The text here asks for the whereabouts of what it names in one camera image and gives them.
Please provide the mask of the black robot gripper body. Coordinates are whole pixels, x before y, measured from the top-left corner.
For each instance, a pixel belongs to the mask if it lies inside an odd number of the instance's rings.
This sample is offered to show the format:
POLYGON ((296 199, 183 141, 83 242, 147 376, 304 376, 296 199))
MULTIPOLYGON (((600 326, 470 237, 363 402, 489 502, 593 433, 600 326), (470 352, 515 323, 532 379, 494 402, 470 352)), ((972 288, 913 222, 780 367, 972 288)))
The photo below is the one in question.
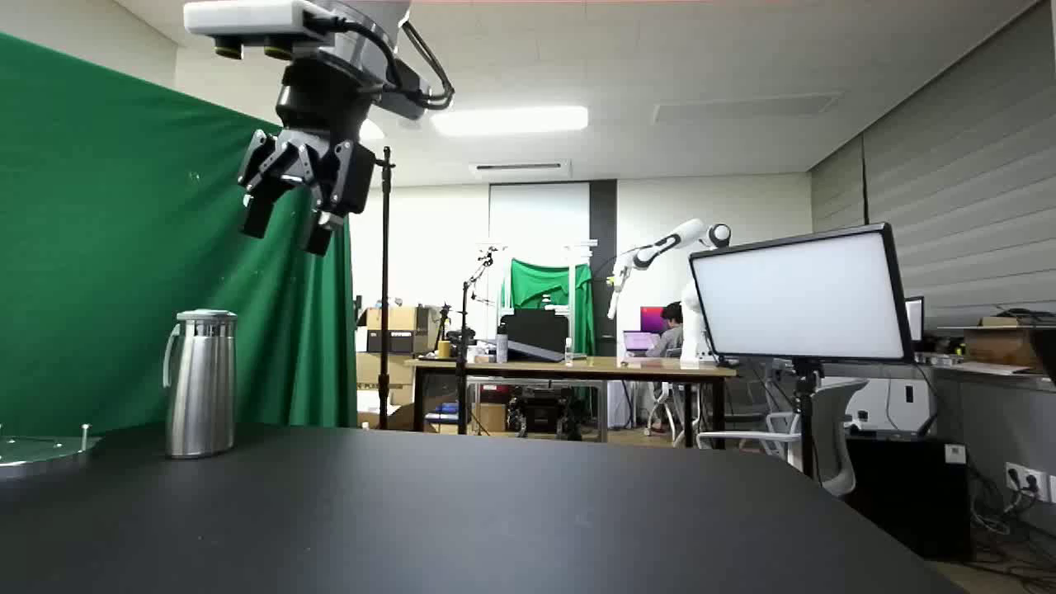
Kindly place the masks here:
POLYGON ((294 60, 279 95, 282 128, 258 128, 249 141, 238 171, 243 193, 265 178, 283 178, 286 189, 315 189, 316 206, 340 216, 363 210, 373 151, 359 145, 359 125, 369 101, 359 80, 334 62, 294 60))

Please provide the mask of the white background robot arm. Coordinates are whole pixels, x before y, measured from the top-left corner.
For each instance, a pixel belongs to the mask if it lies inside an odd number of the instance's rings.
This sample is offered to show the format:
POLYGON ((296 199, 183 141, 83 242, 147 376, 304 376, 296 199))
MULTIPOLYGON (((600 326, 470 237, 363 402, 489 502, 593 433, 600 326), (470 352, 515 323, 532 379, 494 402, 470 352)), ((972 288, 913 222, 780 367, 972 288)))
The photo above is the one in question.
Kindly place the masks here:
POLYGON ((723 251, 732 244, 732 228, 727 222, 686 216, 676 228, 624 246, 606 269, 606 315, 620 312, 624 290, 658 281, 658 295, 671 295, 681 312, 681 352, 686 367, 712 363, 712 343, 705 335, 705 315, 695 300, 695 283, 690 272, 690 256, 705 251, 723 251))

